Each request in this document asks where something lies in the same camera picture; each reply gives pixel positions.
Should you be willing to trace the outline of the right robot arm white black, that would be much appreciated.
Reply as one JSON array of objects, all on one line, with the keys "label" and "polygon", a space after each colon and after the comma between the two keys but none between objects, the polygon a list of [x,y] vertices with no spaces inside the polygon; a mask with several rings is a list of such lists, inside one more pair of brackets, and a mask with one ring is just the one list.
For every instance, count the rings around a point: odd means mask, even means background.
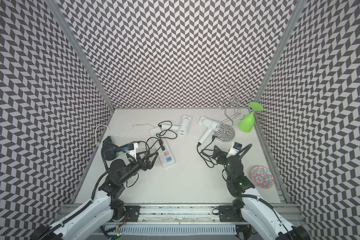
[{"label": "right robot arm white black", "polygon": [[282,217],[245,176],[242,158],[251,147],[249,144],[230,155],[214,146],[212,154],[217,163],[223,165],[227,189],[235,198],[232,205],[234,218],[248,222],[264,240],[309,240],[308,231]]}]

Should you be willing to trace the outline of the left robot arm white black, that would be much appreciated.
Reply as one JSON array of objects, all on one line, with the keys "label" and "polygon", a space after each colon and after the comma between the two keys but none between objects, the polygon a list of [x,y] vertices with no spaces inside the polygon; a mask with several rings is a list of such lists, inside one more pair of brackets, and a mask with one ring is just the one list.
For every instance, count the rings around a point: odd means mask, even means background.
[{"label": "left robot arm white black", "polygon": [[124,216],[124,202],[119,199],[125,190],[125,183],[140,170],[153,168],[158,153],[140,157],[128,165],[124,160],[114,160],[107,171],[105,182],[93,191],[91,198],[69,215],[53,223],[49,227],[41,225],[31,234],[31,240],[85,240],[95,230],[111,219],[120,220]]}]

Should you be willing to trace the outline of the white power strip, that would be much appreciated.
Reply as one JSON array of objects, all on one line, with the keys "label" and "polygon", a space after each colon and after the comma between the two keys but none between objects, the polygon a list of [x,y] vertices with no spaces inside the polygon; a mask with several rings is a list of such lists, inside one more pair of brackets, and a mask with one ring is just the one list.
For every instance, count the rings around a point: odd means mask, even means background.
[{"label": "white power strip", "polygon": [[162,164],[162,167],[170,168],[175,163],[175,159],[166,141],[165,131],[161,130],[160,127],[156,127],[149,130],[149,133],[152,137],[158,139],[158,142],[155,143],[154,146],[157,150],[158,158]]}]

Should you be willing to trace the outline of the white hair dryer right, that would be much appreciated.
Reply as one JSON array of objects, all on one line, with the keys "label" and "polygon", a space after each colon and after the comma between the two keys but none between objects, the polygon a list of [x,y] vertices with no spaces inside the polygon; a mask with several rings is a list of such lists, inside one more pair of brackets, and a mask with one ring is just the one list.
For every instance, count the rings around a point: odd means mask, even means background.
[{"label": "white hair dryer right", "polygon": [[202,145],[210,135],[217,132],[221,127],[220,122],[211,120],[211,119],[206,118],[206,117],[201,117],[200,118],[199,125],[201,125],[203,127],[206,127],[207,130],[203,134],[203,136],[200,138],[200,140],[198,141],[198,146]]}]

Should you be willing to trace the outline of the green plastic wine glass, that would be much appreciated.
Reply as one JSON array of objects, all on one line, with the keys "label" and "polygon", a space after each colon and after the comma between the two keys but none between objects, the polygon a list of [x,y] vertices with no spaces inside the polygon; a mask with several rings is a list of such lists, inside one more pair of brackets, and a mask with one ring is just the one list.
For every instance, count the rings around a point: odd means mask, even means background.
[{"label": "green plastic wine glass", "polygon": [[264,107],[257,102],[250,102],[250,109],[252,110],[248,115],[239,122],[238,128],[244,133],[249,133],[255,125],[255,113],[264,110]]}]

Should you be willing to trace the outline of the patterned ceramic plate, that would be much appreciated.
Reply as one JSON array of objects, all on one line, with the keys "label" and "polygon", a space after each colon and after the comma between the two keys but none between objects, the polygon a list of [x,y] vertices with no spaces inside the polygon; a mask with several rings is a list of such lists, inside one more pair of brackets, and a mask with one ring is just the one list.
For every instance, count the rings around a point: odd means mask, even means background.
[{"label": "patterned ceramic plate", "polygon": [[270,189],[274,183],[274,176],[265,167],[257,166],[251,170],[251,179],[255,185],[262,189]]}]

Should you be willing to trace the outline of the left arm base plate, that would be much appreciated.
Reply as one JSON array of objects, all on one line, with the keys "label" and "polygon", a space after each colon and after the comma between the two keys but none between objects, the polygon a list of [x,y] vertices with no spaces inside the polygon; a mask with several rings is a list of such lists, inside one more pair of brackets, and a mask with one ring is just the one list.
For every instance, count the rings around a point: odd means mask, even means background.
[{"label": "left arm base plate", "polygon": [[141,206],[122,206],[112,210],[112,217],[109,222],[137,222],[140,215]]}]

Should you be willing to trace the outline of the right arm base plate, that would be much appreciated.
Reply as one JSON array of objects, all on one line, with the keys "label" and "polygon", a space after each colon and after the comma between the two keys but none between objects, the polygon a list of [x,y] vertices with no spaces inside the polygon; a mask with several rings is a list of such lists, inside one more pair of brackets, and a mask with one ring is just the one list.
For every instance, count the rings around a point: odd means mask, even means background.
[{"label": "right arm base plate", "polygon": [[247,205],[242,208],[236,205],[221,205],[218,206],[218,214],[220,222],[238,222],[244,223],[248,219],[258,219],[259,214],[253,212]]}]

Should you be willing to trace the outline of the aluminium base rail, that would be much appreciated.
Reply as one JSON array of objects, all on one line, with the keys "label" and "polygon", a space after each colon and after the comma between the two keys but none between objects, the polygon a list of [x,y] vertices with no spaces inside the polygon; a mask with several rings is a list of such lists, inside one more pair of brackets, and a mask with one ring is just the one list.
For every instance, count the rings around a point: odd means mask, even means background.
[{"label": "aluminium base rail", "polygon": [[[220,222],[218,206],[213,204],[143,204],[138,206],[141,206],[141,210],[137,222],[116,223],[108,221],[100,228],[104,228],[106,236],[111,238],[122,235],[171,236],[232,234],[238,235],[240,239],[246,239],[250,236],[251,231],[255,230],[248,222]],[[301,213],[296,205],[273,204],[272,206],[282,217],[293,225],[304,227]],[[100,233],[100,228],[95,230],[91,235]]]}]

